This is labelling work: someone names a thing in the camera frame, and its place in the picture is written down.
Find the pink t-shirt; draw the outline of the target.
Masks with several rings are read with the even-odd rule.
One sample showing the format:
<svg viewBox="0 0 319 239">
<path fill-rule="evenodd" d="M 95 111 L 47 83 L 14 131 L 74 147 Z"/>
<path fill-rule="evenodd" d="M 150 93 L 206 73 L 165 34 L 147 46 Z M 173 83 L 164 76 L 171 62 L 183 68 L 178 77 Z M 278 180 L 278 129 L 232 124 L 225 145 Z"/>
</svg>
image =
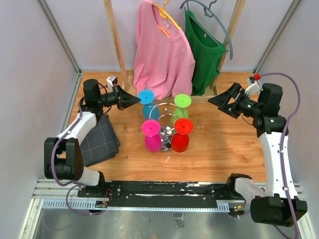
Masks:
<svg viewBox="0 0 319 239">
<path fill-rule="evenodd" d="M 162 100 L 191 95 L 195 60 L 185 33 L 171 16 L 150 0 L 137 14 L 133 84 L 137 92 L 151 90 Z"/>
</svg>

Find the pink wine glass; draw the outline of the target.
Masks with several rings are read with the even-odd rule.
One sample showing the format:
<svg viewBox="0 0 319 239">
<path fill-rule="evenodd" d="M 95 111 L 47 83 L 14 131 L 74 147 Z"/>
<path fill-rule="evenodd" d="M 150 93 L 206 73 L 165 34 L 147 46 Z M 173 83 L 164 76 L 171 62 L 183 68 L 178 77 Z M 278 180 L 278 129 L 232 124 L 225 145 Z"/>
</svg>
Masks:
<svg viewBox="0 0 319 239">
<path fill-rule="evenodd" d="M 149 119 L 142 124 L 142 132 L 145 135 L 145 147 L 150 152 L 158 152 L 161 149 L 160 124 L 156 120 Z"/>
</svg>

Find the red wine glass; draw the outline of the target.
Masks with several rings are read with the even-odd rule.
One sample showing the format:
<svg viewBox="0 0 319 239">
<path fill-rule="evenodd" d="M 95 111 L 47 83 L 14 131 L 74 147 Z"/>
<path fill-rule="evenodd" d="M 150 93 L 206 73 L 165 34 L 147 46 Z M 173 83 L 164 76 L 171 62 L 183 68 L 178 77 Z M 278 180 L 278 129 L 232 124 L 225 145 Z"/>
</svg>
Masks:
<svg viewBox="0 0 319 239">
<path fill-rule="evenodd" d="M 186 118 L 178 119 L 174 124 L 175 134 L 171 140 L 172 149 L 176 152 L 184 152 L 189 146 L 189 134 L 193 131 L 193 123 Z"/>
</svg>

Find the green tank top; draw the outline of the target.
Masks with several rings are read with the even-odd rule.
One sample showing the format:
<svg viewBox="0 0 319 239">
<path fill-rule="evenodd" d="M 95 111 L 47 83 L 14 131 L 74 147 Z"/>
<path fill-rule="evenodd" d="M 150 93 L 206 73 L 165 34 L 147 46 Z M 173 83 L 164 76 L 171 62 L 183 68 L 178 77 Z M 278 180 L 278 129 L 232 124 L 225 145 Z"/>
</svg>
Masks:
<svg viewBox="0 0 319 239">
<path fill-rule="evenodd" d="M 218 69 L 226 47 L 219 41 L 215 41 L 196 22 L 194 13 L 185 12 L 185 36 L 191 47 L 195 60 L 192 77 L 192 95 L 202 96 L 206 88 L 220 74 Z"/>
</svg>

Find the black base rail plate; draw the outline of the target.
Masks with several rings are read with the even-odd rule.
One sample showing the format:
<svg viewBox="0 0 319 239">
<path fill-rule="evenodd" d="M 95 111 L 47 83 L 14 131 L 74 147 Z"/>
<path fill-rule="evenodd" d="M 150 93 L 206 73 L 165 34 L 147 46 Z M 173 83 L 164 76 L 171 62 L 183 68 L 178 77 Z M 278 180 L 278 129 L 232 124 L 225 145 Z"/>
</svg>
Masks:
<svg viewBox="0 0 319 239">
<path fill-rule="evenodd" d="M 79 189 L 77 196 L 127 210 L 214 210 L 221 203 L 245 203 L 228 192 L 226 183 L 214 182 L 107 181 Z"/>
</svg>

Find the blue wine glass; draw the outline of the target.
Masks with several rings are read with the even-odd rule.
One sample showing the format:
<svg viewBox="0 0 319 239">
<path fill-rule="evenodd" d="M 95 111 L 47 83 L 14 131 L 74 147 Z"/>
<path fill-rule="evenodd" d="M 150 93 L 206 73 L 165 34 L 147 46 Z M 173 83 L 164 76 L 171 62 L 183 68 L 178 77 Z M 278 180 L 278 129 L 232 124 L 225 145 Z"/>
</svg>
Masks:
<svg viewBox="0 0 319 239">
<path fill-rule="evenodd" d="M 154 93 L 151 90 L 142 90 L 139 92 L 138 98 L 140 98 L 140 103 L 143 105 L 145 120 L 159 120 L 160 112 L 154 102 Z"/>
</svg>

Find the green wine glass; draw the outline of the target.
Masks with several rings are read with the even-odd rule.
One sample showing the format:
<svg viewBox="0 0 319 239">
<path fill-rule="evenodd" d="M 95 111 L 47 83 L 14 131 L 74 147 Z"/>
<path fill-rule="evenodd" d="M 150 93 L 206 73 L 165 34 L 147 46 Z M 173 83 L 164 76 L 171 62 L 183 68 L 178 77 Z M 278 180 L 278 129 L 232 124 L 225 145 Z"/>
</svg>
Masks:
<svg viewBox="0 0 319 239">
<path fill-rule="evenodd" d="M 186 94 L 179 94 L 174 98 L 174 104 L 177 106 L 173 112 L 172 124 L 180 118 L 188 118 L 187 108 L 191 105 L 191 97 Z"/>
</svg>

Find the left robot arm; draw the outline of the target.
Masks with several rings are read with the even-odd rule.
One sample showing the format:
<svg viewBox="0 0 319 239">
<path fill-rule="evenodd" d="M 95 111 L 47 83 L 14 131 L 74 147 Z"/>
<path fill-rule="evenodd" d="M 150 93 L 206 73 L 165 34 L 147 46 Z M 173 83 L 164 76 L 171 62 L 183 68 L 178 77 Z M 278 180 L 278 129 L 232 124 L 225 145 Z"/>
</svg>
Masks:
<svg viewBox="0 0 319 239">
<path fill-rule="evenodd" d="M 100 121 L 103 108 L 117 106 L 124 110 L 141 100 L 118 85 L 115 76 L 107 78 L 111 92 L 101 93 L 103 87 L 96 79 L 83 83 L 84 96 L 79 101 L 79 111 L 71 125 L 56 137 L 44 142 L 44 175 L 47 179 L 65 187 L 79 186 L 78 197 L 103 197 L 107 184 L 102 172 L 91 170 L 84 165 L 80 144 L 91 129 Z"/>
</svg>

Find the orange clothes hanger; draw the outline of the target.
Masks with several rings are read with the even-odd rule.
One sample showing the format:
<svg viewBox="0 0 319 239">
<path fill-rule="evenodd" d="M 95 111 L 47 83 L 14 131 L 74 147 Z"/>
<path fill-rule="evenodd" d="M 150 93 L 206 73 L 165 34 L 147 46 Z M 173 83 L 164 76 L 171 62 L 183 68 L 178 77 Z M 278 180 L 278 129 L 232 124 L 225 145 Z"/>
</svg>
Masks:
<svg viewBox="0 0 319 239">
<path fill-rule="evenodd" d="M 169 40 L 175 40 L 180 36 L 181 27 L 173 19 L 173 17 L 165 10 L 165 6 L 169 3 L 167 0 L 163 6 L 152 2 L 152 10 L 158 13 L 153 13 L 156 27 L 159 32 Z"/>
</svg>

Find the wooden clothes rack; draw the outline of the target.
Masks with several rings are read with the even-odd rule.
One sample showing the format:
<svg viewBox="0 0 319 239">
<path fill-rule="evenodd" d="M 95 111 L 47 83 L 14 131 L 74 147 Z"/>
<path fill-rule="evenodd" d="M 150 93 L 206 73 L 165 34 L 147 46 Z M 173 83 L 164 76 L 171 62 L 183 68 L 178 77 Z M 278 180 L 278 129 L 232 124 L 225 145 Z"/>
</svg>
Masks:
<svg viewBox="0 0 319 239">
<path fill-rule="evenodd" d="M 214 17 L 216 21 L 219 23 L 221 28 L 223 29 L 225 33 L 225 39 L 223 41 L 224 44 L 226 44 L 226 49 L 229 50 L 229 57 L 232 58 L 233 56 L 233 46 L 232 46 L 232 38 L 235 33 L 236 27 L 238 25 L 239 19 L 241 17 L 244 5 L 245 5 L 245 0 L 237 0 L 235 7 L 232 12 L 232 16 L 229 22 L 228 29 L 225 29 L 224 26 L 222 25 L 221 21 L 218 19 L 217 15 L 213 13 L 213 11 L 210 9 L 210 7 L 206 6 L 205 4 L 201 3 L 200 1 L 196 0 L 195 1 L 197 4 L 201 5 L 204 8 L 205 15 L 207 17 Z M 118 63 L 120 66 L 120 73 L 122 76 L 122 86 L 124 87 L 125 90 L 131 90 L 133 88 L 133 85 L 131 84 L 131 79 L 133 78 L 133 72 L 132 70 L 127 70 L 125 67 L 125 61 L 124 61 L 124 56 L 123 52 L 121 49 L 121 44 L 120 44 L 120 38 L 116 26 L 116 20 L 115 20 L 115 15 L 114 11 L 112 8 L 112 3 L 110 0 L 104 0 L 104 7 L 106 10 L 108 22 L 110 25 L 111 29 L 111 34 L 113 38 L 113 43 L 115 46 L 115 51 L 118 59 Z M 195 96 L 194 99 L 198 103 L 202 103 L 204 99 L 209 99 L 211 97 L 215 97 L 219 94 L 219 88 L 217 84 L 218 80 L 215 79 L 213 80 L 209 87 L 206 89 L 205 93 L 203 96 L 201 96 L 202 99 L 199 98 L 199 96 Z"/>
</svg>

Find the dark grey checked cloth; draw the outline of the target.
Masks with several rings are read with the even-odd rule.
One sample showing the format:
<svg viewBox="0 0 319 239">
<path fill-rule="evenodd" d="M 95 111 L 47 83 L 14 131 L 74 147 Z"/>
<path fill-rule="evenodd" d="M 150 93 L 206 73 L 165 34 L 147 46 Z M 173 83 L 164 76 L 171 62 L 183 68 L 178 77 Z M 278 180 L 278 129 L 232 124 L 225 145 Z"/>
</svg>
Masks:
<svg viewBox="0 0 319 239">
<path fill-rule="evenodd" d="M 119 153 L 120 141 L 116 136 L 108 115 L 103 115 L 80 144 L 86 167 L 104 162 Z"/>
</svg>

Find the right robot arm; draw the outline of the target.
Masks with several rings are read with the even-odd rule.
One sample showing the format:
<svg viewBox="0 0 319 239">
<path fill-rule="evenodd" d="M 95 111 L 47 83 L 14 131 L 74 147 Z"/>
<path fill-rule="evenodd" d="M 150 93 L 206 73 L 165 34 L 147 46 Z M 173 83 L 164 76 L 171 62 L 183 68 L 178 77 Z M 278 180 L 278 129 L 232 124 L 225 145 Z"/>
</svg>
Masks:
<svg viewBox="0 0 319 239">
<path fill-rule="evenodd" d="M 284 129 L 286 118 L 279 115 L 282 87 L 265 83 L 257 101 L 250 99 L 249 90 L 234 83 L 224 93 L 210 98 L 209 103 L 227 115 L 241 115 L 253 119 L 253 127 L 262 146 L 266 188 L 262 191 L 245 174 L 232 173 L 226 184 L 226 194 L 231 199 L 242 196 L 256 223 L 291 227 L 293 216 L 300 219 L 308 210 L 307 203 L 298 198 L 293 184 L 287 153 L 288 131 Z"/>
</svg>

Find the chrome wine glass rack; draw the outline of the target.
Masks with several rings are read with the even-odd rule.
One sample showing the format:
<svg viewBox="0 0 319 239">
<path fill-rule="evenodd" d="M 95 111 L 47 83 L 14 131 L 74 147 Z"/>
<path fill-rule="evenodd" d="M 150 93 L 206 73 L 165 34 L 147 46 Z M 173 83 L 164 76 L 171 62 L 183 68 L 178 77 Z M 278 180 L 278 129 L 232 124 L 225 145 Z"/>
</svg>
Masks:
<svg viewBox="0 0 319 239">
<path fill-rule="evenodd" d="M 154 120 L 157 122 L 163 120 L 163 123 L 160 123 L 159 130 L 161 138 L 161 149 L 159 152 L 170 152 L 172 151 L 172 138 L 177 133 L 174 124 L 178 119 L 188 118 L 188 110 L 173 103 L 153 103 L 150 108 L 149 120 L 152 119 L 153 112 L 157 112 L 158 114 L 158 116 L 154 117 Z"/>
</svg>

